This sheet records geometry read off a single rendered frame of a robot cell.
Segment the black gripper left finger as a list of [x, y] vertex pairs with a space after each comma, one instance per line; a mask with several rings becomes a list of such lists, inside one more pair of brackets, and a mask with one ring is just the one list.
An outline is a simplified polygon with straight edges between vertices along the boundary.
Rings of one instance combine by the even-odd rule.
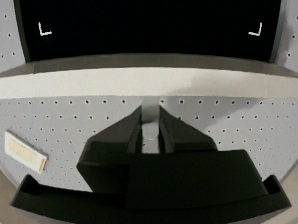
[[142, 153], [143, 139], [140, 105], [130, 115], [88, 138], [82, 152], [84, 150], [112, 150]]

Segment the white imager box with drawer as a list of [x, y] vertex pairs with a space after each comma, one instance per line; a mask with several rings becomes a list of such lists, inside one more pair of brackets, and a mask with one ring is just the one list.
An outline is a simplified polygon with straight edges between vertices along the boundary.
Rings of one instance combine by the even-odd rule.
[[157, 138], [160, 95], [298, 99], [276, 65], [290, 0], [10, 0], [23, 65], [0, 99], [141, 95]]

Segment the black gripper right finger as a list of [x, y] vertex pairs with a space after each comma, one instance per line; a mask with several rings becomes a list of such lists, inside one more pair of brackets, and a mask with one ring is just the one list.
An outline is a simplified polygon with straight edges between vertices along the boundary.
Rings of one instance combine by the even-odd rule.
[[171, 115], [161, 105], [157, 145], [158, 153], [219, 151], [213, 138]]

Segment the grey flat base plate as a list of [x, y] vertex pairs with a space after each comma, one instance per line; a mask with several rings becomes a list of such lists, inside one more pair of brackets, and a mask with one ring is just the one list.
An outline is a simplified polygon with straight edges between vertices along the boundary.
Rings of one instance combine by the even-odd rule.
[[[298, 0], [290, 0], [279, 66], [298, 72]], [[22, 65], [10, 0], [0, 0], [0, 72]], [[0, 99], [0, 162], [20, 184], [93, 192], [76, 168], [88, 138], [131, 114], [141, 96], [58, 96]], [[173, 116], [214, 139], [219, 151], [244, 149], [262, 181], [280, 180], [298, 160], [298, 99], [161, 96]], [[11, 131], [48, 155], [41, 174], [5, 153]]]

